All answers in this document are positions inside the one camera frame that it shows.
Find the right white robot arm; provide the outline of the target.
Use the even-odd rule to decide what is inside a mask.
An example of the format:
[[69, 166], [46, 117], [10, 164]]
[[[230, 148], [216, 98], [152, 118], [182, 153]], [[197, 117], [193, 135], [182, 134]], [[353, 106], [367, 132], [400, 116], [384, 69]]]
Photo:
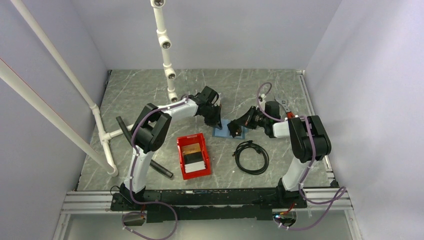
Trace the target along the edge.
[[323, 160], [332, 150], [331, 141], [318, 115], [291, 116], [280, 119], [277, 101], [267, 101], [261, 106], [251, 106], [241, 117], [227, 124], [232, 137], [240, 136], [242, 127], [254, 130], [261, 127], [269, 138], [290, 138], [294, 159], [286, 174], [279, 180], [282, 187], [275, 194], [276, 203], [287, 208], [295, 201], [293, 192], [303, 187], [308, 172], [314, 163]]

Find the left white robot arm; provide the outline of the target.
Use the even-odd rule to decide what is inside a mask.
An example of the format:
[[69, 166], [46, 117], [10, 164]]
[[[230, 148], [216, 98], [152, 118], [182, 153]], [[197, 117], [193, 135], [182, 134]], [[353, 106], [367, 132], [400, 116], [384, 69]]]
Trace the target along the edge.
[[172, 121], [202, 116], [207, 126], [222, 129], [219, 94], [206, 86], [195, 95], [162, 106], [149, 103], [144, 106], [130, 130], [129, 143], [132, 159], [126, 179], [119, 187], [124, 204], [131, 210], [144, 203], [147, 173], [154, 153], [163, 145]]

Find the blue card holder wallet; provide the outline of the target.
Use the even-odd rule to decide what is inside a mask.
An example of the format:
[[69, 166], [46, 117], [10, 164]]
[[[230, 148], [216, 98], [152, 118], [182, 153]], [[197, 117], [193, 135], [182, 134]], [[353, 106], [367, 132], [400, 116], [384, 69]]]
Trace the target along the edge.
[[216, 138], [226, 138], [226, 139], [240, 139], [244, 140], [246, 138], [246, 133], [248, 132], [248, 129], [245, 127], [241, 128], [241, 135], [232, 137], [230, 134], [230, 131], [228, 129], [228, 124], [230, 123], [230, 120], [228, 119], [221, 119], [222, 129], [213, 128], [212, 136]]

